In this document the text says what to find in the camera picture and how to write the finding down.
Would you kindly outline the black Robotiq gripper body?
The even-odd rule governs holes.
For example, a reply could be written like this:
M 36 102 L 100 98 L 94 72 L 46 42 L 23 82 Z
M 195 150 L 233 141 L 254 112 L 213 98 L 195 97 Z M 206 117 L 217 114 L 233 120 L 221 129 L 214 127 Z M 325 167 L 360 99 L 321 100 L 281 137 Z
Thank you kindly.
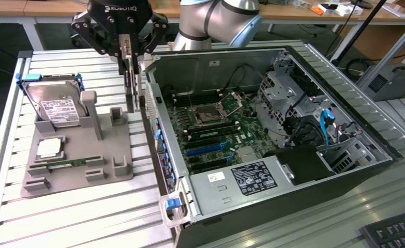
M 90 17 L 115 34 L 139 33 L 153 17 L 149 1 L 88 1 Z

